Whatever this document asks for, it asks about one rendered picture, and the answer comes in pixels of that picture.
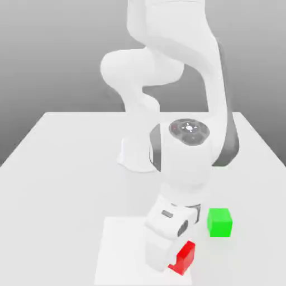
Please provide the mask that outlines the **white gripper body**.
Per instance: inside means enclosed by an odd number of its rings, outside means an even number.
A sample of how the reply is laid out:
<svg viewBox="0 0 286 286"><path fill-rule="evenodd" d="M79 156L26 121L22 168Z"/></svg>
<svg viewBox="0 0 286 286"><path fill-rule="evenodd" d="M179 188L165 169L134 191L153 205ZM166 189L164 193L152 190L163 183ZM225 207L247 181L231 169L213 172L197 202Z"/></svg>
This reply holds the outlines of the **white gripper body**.
<svg viewBox="0 0 286 286"><path fill-rule="evenodd" d="M177 240L166 239L145 227L145 262L152 269L163 272L177 261Z"/></svg>

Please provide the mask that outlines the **small red cube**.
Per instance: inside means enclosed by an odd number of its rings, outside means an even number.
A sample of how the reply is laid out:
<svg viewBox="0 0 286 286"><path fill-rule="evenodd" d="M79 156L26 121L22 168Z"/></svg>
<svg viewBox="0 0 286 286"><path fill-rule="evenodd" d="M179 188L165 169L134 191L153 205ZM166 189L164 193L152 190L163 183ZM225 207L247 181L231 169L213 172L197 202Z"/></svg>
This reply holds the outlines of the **small red cube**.
<svg viewBox="0 0 286 286"><path fill-rule="evenodd" d="M169 264L168 268L177 274L184 275L194 260L196 245L191 241L187 241L182 249L177 253L176 263Z"/></svg>

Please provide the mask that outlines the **small green cube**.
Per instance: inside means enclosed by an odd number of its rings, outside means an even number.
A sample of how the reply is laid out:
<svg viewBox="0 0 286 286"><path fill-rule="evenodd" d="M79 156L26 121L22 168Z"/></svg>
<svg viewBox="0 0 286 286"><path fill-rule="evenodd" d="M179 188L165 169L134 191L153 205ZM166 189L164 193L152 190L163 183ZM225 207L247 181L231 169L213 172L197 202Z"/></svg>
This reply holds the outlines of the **small green cube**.
<svg viewBox="0 0 286 286"><path fill-rule="evenodd" d="M233 220L228 208L210 208L207 228L210 237L230 237Z"/></svg>

